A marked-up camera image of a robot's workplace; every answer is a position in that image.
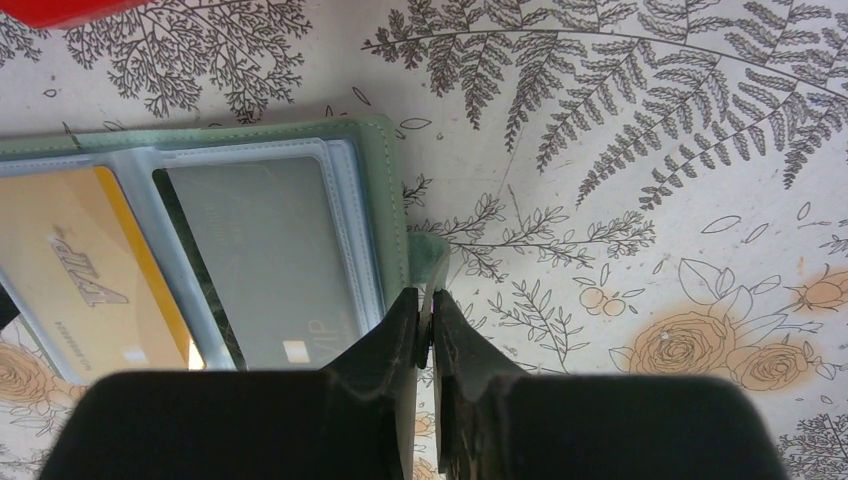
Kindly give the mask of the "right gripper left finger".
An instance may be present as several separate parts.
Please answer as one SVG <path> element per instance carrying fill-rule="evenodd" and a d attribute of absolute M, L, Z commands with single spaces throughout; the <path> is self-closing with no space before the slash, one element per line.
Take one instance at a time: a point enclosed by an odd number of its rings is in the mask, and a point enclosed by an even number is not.
<path fill-rule="evenodd" d="M 44 479 L 408 479 L 418 292 L 330 364 L 133 371 L 82 397 Z"/>

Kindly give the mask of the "green card holder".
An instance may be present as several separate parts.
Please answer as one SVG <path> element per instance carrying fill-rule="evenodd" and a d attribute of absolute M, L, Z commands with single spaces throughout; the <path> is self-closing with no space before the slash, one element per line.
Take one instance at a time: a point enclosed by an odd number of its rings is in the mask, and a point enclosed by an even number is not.
<path fill-rule="evenodd" d="M 407 229 L 383 116 L 1 144 L 1 335 L 73 385 L 322 368 L 448 257 Z"/>

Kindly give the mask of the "red plastic bin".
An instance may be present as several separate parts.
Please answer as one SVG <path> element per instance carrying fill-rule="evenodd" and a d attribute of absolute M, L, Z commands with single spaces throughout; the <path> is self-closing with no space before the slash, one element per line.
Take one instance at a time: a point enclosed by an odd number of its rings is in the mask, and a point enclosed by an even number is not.
<path fill-rule="evenodd" d="M 147 3 L 147 0 L 1 0 L 1 12 L 35 29 L 68 29 Z"/>

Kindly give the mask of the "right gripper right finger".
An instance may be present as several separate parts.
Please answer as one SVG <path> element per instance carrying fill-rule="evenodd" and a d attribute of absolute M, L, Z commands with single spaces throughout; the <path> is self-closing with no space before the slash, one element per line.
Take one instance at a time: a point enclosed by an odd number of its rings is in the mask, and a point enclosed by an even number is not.
<path fill-rule="evenodd" d="M 431 320 L 449 479 L 782 479 L 754 406 L 707 376 L 530 374 L 445 290 Z"/>

